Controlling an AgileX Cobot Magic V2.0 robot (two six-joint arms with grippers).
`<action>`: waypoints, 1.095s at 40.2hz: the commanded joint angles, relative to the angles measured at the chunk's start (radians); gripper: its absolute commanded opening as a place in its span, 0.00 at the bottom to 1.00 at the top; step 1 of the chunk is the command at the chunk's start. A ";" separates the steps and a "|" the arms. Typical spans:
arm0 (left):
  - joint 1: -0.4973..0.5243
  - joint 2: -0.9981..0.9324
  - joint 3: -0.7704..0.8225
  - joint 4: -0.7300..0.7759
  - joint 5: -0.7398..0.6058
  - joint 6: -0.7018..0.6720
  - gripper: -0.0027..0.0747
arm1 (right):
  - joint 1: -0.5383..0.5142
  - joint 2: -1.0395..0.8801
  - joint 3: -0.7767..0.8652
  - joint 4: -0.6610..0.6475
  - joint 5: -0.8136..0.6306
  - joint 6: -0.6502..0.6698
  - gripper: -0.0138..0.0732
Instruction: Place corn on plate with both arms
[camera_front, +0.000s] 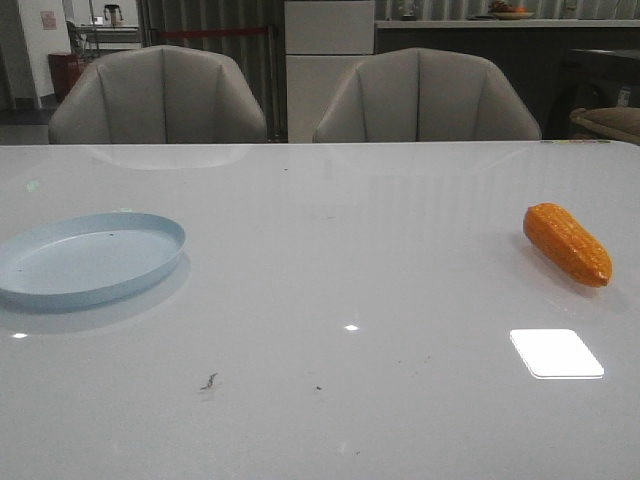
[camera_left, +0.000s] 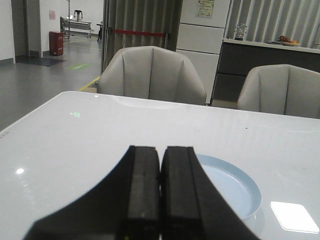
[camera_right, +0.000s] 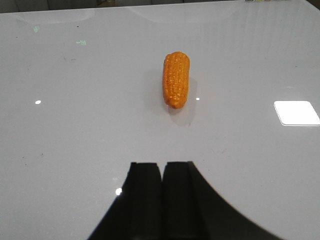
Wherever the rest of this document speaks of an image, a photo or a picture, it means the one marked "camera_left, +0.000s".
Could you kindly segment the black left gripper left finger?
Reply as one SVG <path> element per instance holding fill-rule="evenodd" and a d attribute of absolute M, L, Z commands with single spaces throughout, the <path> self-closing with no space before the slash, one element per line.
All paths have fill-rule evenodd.
<path fill-rule="evenodd" d="M 26 240 L 157 240 L 160 237 L 159 157 L 130 146 L 96 186 L 32 225 Z"/>

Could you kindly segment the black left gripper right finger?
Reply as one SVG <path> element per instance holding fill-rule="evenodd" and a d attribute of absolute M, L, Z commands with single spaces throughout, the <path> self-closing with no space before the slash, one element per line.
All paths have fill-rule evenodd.
<path fill-rule="evenodd" d="M 193 147 L 169 146 L 161 165 L 164 240 L 256 240 L 212 184 Z"/>

